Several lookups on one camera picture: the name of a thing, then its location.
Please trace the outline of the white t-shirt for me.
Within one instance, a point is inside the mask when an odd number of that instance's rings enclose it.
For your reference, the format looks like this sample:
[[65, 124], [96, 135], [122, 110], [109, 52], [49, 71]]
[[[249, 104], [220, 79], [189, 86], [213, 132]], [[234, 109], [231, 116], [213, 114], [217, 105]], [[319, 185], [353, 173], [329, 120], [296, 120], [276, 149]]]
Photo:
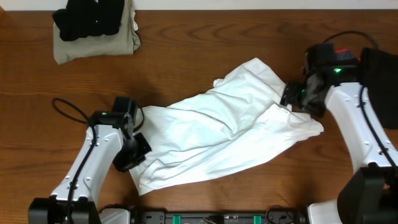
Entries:
[[146, 106], [137, 119], [152, 150], [130, 171], [139, 194], [231, 175], [322, 133], [309, 114], [280, 104], [284, 88], [254, 58], [205, 93], [167, 107]]

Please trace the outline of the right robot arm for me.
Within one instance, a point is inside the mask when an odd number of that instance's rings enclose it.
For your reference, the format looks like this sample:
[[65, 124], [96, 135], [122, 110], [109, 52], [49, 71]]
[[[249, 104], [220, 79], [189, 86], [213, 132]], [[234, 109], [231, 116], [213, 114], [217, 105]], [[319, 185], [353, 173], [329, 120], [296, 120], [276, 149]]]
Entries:
[[365, 48], [360, 57], [333, 44], [309, 47], [304, 81], [290, 82], [282, 105], [321, 117], [329, 111], [348, 148], [353, 176], [335, 200], [307, 208], [308, 223], [396, 223], [397, 56]]

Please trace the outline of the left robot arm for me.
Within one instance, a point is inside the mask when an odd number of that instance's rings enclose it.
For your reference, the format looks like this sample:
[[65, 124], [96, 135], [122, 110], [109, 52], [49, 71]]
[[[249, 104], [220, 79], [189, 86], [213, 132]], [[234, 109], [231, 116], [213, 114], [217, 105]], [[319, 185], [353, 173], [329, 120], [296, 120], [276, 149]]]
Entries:
[[110, 111], [84, 115], [85, 141], [73, 165], [48, 198], [33, 199], [29, 223], [134, 223], [133, 207], [110, 205], [97, 210], [98, 197], [111, 166], [127, 172], [138, 166], [151, 147], [138, 130], [143, 109], [131, 98], [118, 96]]

